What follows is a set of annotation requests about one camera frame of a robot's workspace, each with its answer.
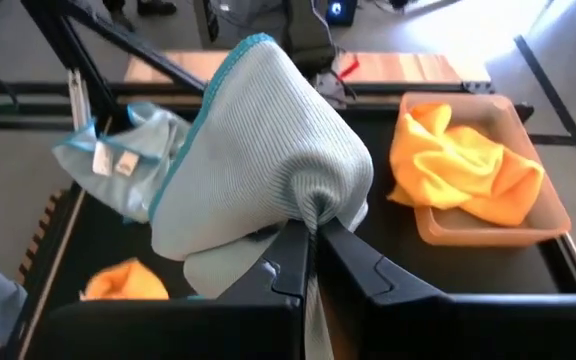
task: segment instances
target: grey floor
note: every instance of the grey floor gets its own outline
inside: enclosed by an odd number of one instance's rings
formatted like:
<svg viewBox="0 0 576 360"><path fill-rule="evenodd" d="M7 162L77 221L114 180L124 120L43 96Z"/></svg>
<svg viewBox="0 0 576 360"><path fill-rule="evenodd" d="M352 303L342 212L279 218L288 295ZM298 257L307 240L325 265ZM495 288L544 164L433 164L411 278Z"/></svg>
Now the grey floor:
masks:
<svg viewBox="0 0 576 360"><path fill-rule="evenodd" d="M100 1L89 0L102 9ZM161 49L198 49L192 6L174 0L179 13L164 20L137 20L140 34ZM134 1L129 14L136 18ZM576 120L576 1L420 0L406 15L362 3L355 24L335 29L348 50L434 52L486 62L500 93L527 101L536 113L530 133L565 134L554 109L519 55L512 39L524 34L547 75ZM82 31L102 73L120 80L128 56ZM17 0L0 6L0 77L6 80L64 81L65 71ZM48 196L68 185L50 147L64 134L0 132L0 270L14 276ZM539 153L573 219L576 243L576 151L540 146Z"/></svg>

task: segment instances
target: wooden board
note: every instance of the wooden board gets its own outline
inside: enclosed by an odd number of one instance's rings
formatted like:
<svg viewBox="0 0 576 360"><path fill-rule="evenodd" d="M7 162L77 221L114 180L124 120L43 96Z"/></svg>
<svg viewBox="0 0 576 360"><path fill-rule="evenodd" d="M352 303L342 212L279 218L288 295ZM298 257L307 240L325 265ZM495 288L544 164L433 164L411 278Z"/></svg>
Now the wooden board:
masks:
<svg viewBox="0 0 576 360"><path fill-rule="evenodd" d="M208 81L228 53L225 51L170 51L165 54L197 78ZM346 53L341 56L339 68L341 70L347 68L355 59L359 61L359 68L345 79L348 83L490 81L490 76L483 64L472 64L463 59L433 54ZM135 57L130 60L125 81L170 82L166 76Z"/></svg>

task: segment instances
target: clothing tag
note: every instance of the clothing tag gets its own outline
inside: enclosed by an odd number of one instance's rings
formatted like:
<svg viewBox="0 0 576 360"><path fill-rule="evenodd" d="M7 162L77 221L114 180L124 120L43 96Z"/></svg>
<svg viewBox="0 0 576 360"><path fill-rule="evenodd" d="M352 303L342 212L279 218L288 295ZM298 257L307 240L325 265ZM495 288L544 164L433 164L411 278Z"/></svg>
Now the clothing tag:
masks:
<svg viewBox="0 0 576 360"><path fill-rule="evenodd" d="M101 141L95 144L95 154L92 157L92 172L98 175L112 174L112 152Z"/></svg>
<svg viewBox="0 0 576 360"><path fill-rule="evenodd" d="M137 166L137 162L139 162L139 155L135 153L131 153L130 151L124 151L119 158L119 162L115 166L115 171L130 176L132 172L135 170Z"/></svg>

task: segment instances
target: plastic tray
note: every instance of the plastic tray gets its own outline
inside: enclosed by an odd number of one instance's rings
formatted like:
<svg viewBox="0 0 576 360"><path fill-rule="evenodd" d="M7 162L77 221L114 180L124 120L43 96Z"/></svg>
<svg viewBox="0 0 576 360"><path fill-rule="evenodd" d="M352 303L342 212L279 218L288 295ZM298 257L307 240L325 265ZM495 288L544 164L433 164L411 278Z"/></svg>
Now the plastic tray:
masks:
<svg viewBox="0 0 576 360"><path fill-rule="evenodd" d="M412 107L431 102L452 107L451 125L474 128L492 141L541 164L537 151L517 115L514 105L500 95L407 93L399 116ZM502 227L478 219L461 209L415 209L422 239L433 245L528 246L570 230L566 209L545 174L541 191L524 222L516 228Z"/></svg>

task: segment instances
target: orange towel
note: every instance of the orange towel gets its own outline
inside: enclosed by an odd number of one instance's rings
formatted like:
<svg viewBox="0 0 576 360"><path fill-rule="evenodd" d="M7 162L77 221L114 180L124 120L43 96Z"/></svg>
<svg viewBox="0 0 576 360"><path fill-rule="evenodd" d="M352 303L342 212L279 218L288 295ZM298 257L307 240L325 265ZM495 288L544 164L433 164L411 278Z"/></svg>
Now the orange towel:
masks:
<svg viewBox="0 0 576 360"><path fill-rule="evenodd" d="M409 206L461 209L518 226L532 208L543 167L467 126L448 128L446 104L416 106L399 120L390 148L397 180L388 199Z"/></svg>
<svg viewBox="0 0 576 360"><path fill-rule="evenodd" d="M102 299L167 300L168 292L152 271L139 260L129 259L90 279L82 300Z"/></svg>

